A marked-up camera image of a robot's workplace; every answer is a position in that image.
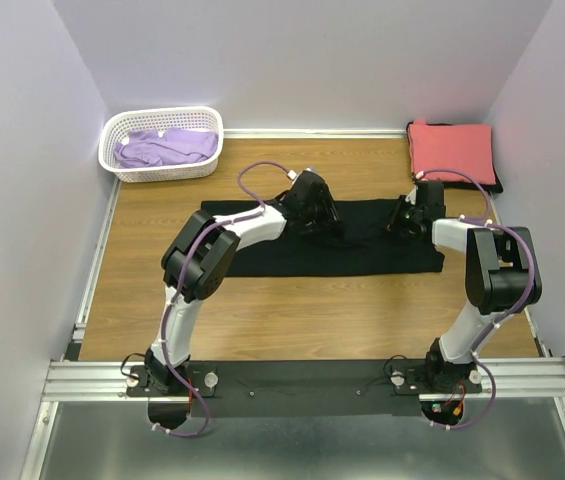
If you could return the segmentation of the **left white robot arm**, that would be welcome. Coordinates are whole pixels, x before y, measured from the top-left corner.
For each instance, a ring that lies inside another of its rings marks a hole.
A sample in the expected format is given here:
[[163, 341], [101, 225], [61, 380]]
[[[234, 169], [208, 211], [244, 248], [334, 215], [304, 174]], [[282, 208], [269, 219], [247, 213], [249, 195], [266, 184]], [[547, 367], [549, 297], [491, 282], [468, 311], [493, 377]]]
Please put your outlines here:
[[311, 169], [286, 175], [290, 188], [271, 200], [258, 200], [254, 208], [230, 215], [196, 211], [163, 255], [165, 307], [144, 360], [149, 382], [159, 393], [193, 389], [184, 364], [190, 358], [195, 322], [237, 252], [295, 232], [340, 233], [326, 181]]

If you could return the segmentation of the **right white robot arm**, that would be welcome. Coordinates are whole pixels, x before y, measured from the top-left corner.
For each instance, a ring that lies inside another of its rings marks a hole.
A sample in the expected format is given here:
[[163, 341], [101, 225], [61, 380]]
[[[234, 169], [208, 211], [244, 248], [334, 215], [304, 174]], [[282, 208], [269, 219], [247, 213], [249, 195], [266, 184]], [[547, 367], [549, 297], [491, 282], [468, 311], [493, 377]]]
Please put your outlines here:
[[466, 303], [422, 360], [399, 359], [391, 380], [416, 393], [445, 393], [456, 384], [479, 384], [481, 350], [513, 315], [539, 301], [542, 281], [531, 232], [484, 220], [446, 215], [444, 185], [418, 181], [390, 217], [389, 232], [465, 256]]

